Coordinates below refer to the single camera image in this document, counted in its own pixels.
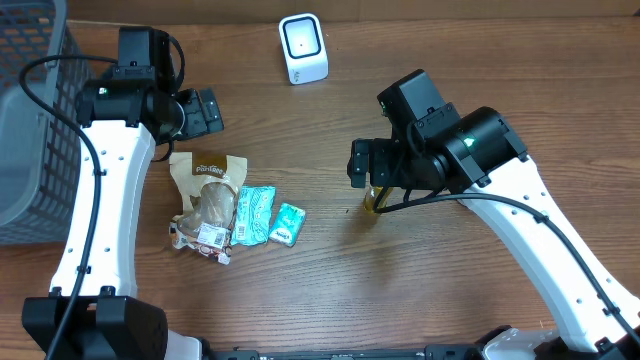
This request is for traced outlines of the teal white packet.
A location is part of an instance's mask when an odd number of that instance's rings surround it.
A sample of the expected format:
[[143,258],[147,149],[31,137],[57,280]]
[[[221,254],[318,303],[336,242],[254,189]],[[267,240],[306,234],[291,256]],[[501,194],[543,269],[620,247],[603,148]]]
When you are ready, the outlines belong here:
[[242,187],[231,236],[232,246],[255,246],[268,241],[275,195],[273,186]]

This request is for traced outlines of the brown Pantree snack pouch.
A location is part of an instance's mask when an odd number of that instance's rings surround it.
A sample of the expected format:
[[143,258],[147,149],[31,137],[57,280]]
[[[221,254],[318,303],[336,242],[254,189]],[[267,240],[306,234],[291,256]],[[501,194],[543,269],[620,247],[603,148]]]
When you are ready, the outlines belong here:
[[182,199],[182,212],[169,224],[173,247],[228,265],[248,160],[227,154],[175,152],[169,166]]

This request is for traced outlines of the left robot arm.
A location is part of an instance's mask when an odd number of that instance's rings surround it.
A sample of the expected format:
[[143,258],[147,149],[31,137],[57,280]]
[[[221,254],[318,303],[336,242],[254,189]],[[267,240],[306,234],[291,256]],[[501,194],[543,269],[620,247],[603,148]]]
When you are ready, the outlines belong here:
[[217,133],[210,89],[186,89],[178,41],[146,26],[119,31],[109,76],[84,83],[65,124],[82,163],[64,255],[22,324],[49,359],[207,359],[207,341],[168,327],[137,297],[135,241],[144,180],[159,145]]

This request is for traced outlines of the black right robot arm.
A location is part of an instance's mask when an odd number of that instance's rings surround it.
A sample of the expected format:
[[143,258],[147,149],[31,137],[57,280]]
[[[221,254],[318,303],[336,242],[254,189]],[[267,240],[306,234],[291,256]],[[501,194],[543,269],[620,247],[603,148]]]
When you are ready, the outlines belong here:
[[431,345],[429,359],[635,359],[639,300],[602,265],[547,190],[506,118],[490,107],[460,115],[423,70],[378,95],[389,138],[357,139],[347,173],[372,187],[371,211],[456,201],[502,241],[551,313],[552,330],[503,326],[473,345]]

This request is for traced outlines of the teal white carton pack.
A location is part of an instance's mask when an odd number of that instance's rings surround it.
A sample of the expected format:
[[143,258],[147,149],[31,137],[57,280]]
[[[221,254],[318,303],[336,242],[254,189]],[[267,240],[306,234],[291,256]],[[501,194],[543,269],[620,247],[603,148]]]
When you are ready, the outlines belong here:
[[305,219],[305,210],[282,203],[269,232],[269,239],[288,247],[294,246]]

